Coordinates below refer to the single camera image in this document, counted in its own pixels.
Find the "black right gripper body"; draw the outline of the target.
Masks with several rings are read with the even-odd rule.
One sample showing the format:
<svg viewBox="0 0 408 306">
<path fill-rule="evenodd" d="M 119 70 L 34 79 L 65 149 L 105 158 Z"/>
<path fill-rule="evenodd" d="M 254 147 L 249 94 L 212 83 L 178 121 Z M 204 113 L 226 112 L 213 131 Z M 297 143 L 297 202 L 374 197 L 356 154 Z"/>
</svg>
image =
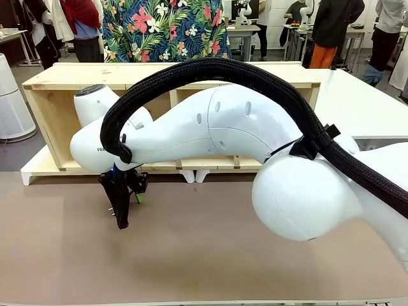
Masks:
<svg viewBox="0 0 408 306">
<path fill-rule="evenodd" d="M 147 172 L 127 171 L 126 184 L 135 194 L 142 194 L 147 190 L 148 177 L 149 174 Z"/>
</svg>

